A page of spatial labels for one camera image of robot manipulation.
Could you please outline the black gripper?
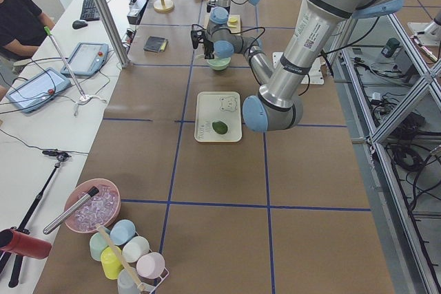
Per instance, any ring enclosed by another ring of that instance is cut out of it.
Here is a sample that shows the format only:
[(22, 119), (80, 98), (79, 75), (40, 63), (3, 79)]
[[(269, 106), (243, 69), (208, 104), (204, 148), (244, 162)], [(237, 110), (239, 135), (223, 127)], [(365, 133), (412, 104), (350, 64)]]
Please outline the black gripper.
[(203, 37), (203, 47), (204, 47), (205, 59), (206, 60), (213, 59), (214, 58), (214, 44), (206, 36)]

